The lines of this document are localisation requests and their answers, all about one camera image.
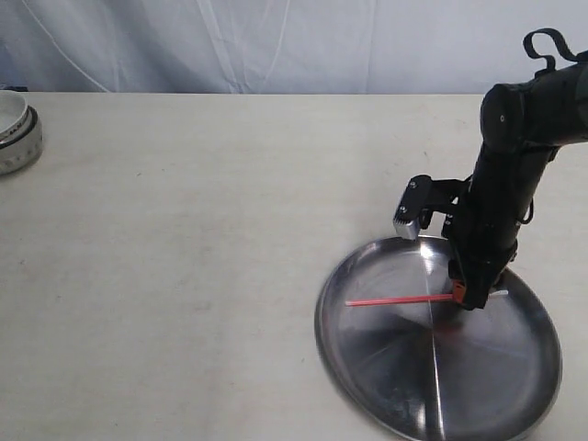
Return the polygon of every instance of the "white table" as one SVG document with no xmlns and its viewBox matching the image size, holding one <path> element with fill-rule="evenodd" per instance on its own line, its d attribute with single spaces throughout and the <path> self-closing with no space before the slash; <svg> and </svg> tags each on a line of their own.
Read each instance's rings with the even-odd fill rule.
<svg viewBox="0 0 588 441">
<path fill-rule="evenodd" d="M 29 94 L 46 150 L 0 181 L 0 438 L 390 439 L 318 358 L 322 283 L 393 235 L 412 175 L 465 177 L 480 96 Z M 588 148 L 550 164 L 512 265 L 588 408 Z M 439 233 L 437 219 L 431 233 Z"/>
</svg>

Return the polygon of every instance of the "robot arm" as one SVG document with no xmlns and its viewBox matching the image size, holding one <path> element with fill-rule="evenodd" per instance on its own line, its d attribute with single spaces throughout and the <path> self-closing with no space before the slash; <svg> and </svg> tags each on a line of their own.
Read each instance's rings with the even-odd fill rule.
<svg viewBox="0 0 588 441">
<path fill-rule="evenodd" d="M 556 70 L 553 56 L 535 51 L 536 34 L 549 35 L 560 56 L 574 64 Z M 453 297 L 467 310 L 485 306 L 515 259 L 516 236 L 533 218 L 533 196 L 547 164 L 563 145 L 588 141 L 588 51 L 572 54 L 552 28 L 529 33 L 524 47 L 547 67 L 528 83 L 495 85 L 486 94 L 472 175 L 463 181 L 415 176 L 394 216 L 396 232 L 414 240 L 435 211 L 446 214 L 442 235 L 453 250 Z"/>
</svg>

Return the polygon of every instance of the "stainless steel plate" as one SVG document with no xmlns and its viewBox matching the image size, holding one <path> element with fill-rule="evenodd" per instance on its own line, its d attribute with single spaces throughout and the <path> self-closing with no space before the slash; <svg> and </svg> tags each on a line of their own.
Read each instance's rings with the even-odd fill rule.
<svg viewBox="0 0 588 441">
<path fill-rule="evenodd" d="M 356 250 L 329 277 L 315 315 L 335 383 L 393 433 L 415 440 L 514 440 L 557 396 L 558 336 L 531 289 L 506 271 L 508 296 L 484 310 L 453 303 L 349 308 L 346 300 L 449 292 L 448 243 L 391 238 Z"/>
</svg>

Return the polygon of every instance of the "red straw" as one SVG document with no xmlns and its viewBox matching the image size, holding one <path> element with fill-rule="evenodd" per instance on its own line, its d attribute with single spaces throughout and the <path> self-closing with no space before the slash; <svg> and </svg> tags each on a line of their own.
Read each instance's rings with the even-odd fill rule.
<svg viewBox="0 0 588 441">
<path fill-rule="evenodd" d="M 426 303 L 427 301 L 451 301 L 453 294 L 435 294 L 432 296 L 394 297 L 390 299 L 348 300 L 345 306 L 379 306 L 402 305 L 405 303 Z"/>
</svg>

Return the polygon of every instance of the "white curtain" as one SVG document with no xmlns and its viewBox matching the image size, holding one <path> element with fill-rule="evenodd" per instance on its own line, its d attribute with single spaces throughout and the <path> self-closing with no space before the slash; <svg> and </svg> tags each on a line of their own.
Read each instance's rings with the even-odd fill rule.
<svg viewBox="0 0 588 441">
<path fill-rule="evenodd" d="M 31 90 L 482 93 L 541 68 L 530 30 L 588 49 L 586 13 L 582 0 L 0 0 L 0 42 Z"/>
</svg>

